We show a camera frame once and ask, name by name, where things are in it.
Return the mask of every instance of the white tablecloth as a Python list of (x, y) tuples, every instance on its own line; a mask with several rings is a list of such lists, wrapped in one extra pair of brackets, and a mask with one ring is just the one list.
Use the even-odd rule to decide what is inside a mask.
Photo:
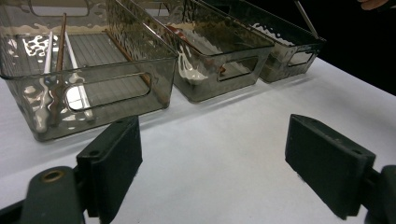
[[(0, 81), (0, 208), (30, 179), (76, 155), (105, 127), (37, 142)], [(396, 97), (316, 59), (308, 72), (140, 116), (143, 163), (113, 223), (359, 223), (336, 217), (285, 162), (290, 114), (318, 119), (396, 164)], [(88, 218), (88, 223), (99, 223)]]

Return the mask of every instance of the transparent plastic tray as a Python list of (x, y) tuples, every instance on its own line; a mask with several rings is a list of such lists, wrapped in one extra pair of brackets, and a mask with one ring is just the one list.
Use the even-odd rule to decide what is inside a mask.
[(0, 76), (35, 139), (168, 107), (177, 53), (116, 1), (71, 2), (0, 2)]
[(199, 1), (274, 42), (275, 46), (260, 74), (260, 79), (267, 83), (304, 74), (326, 43), (325, 39), (316, 39), (305, 29), (245, 0)]
[(119, 1), (178, 52), (174, 84), (190, 102), (255, 84), (274, 46), (196, 1)]

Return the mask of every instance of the clamp jaw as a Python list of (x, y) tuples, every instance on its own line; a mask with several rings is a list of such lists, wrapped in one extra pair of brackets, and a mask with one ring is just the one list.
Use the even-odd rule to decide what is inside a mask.
[(0, 210), (0, 223), (85, 223), (83, 212), (110, 223), (142, 163), (137, 116), (109, 125), (77, 155), (77, 166), (34, 176), (26, 198)]
[(291, 115), (286, 162), (341, 219), (361, 204), (370, 223), (396, 223), (396, 165), (372, 167), (375, 154), (322, 122)]

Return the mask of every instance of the brown stick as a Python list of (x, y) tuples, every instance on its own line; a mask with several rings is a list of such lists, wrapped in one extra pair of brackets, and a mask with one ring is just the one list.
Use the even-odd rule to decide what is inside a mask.
[[(129, 62), (133, 62), (134, 59), (132, 58), (132, 56), (128, 53), (128, 51), (126, 51), (126, 49), (119, 43), (119, 41), (116, 39), (116, 37), (114, 37), (114, 35), (112, 35), (107, 29), (105, 29), (105, 33), (108, 35), (108, 37), (110, 37), (111, 41), (113, 41), (114, 45), (116, 45), (116, 47), (119, 49), (119, 51), (122, 53), (122, 55), (126, 58), (126, 60), (128, 60)], [(143, 75), (141, 76), (141, 78), (143, 79), (143, 81), (146, 83), (146, 85), (148, 87), (150, 87), (150, 79), (148, 75)], [(167, 98), (165, 98), (163, 96), (163, 94), (161, 93), (161, 90), (158, 90), (155, 87), (151, 87), (158, 95), (159, 100), (165, 104), (168, 103)]]
[(64, 32), (66, 32), (66, 13), (64, 13), (64, 20), (61, 28), (61, 39), (59, 41), (58, 61), (56, 63), (57, 72), (62, 71), (62, 67), (64, 65)]

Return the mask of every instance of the dark floor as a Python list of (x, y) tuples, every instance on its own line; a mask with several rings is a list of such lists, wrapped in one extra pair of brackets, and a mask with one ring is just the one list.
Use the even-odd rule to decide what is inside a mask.
[[(292, 0), (247, 0), (309, 30)], [(364, 11), (357, 0), (300, 0), (327, 40), (319, 58), (396, 95), (396, 9)]]

